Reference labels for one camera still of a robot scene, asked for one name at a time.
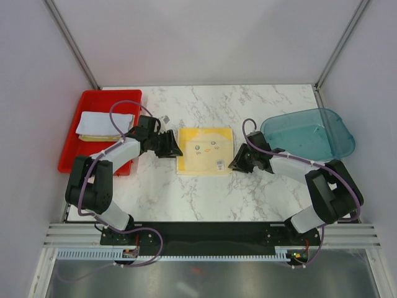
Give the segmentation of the yellow patterned towel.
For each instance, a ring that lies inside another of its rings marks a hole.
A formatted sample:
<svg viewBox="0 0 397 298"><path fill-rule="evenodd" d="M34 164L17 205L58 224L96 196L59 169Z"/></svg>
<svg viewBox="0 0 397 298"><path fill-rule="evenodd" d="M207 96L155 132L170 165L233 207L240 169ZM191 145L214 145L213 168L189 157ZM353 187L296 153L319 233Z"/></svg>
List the yellow patterned towel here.
<svg viewBox="0 0 397 298"><path fill-rule="evenodd" d="M78 135L78 138L83 142L117 142L121 137L121 135Z"/></svg>

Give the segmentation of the light blue white towel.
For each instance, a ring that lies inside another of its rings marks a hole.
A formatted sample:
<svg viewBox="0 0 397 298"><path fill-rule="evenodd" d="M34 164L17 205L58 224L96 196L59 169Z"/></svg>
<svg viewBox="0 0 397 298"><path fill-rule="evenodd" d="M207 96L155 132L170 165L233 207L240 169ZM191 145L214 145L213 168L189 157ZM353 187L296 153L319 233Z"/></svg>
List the light blue white towel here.
<svg viewBox="0 0 397 298"><path fill-rule="evenodd" d="M121 135L131 129L135 116L112 113L112 119L113 121L110 119L110 114L106 112L84 111L75 132L78 135Z"/></svg>

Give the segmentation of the cream towel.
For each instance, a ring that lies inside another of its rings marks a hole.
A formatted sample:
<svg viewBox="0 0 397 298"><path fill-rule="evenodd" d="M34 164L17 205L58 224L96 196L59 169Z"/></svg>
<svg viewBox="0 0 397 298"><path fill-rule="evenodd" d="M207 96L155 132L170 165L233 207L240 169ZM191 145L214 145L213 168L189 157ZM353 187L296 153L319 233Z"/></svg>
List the cream towel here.
<svg viewBox="0 0 397 298"><path fill-rule="evenodd" d="M228 175L234 158L233 130L223 128L180 128L177 174L184 176Z"/></svg>

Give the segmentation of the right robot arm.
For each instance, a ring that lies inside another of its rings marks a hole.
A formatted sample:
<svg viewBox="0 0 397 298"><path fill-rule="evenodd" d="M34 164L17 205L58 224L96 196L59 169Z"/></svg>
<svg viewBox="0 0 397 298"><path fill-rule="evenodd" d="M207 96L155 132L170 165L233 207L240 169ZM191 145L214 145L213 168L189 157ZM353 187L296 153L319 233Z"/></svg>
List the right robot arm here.
<svg viewBox="0 0 397 298"><path fill-rule="evenodd" d="M318 227L347 221L347 215L359 213L364 204L356 183L341 160L326 163L309 161L276 148L272 150L260 132L250 133L229 169L252 173L255 167L270 174L283 175L307 186L311 205L285 221L286 242L297 245L306 232Z"/></svg>

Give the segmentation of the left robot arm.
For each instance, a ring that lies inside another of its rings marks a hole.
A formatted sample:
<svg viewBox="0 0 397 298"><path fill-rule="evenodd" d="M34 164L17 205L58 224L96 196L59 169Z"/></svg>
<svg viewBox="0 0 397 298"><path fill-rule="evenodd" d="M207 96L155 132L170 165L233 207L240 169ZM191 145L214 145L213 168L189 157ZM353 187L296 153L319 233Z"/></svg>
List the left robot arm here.
<svg viewBox="0 0 397 298"><path fill-rule="evenodd" d="M136 230L133 217L113 201L113 175L127 162L147 151L158 158L176 158L183 155L174 132L168 129L169 117L142 115L138 124L119 141L91 156L74 159L65 192L65 201L77 208L81 216L93 216L114 231L114 237L123 245L132 243Z"/></svg>

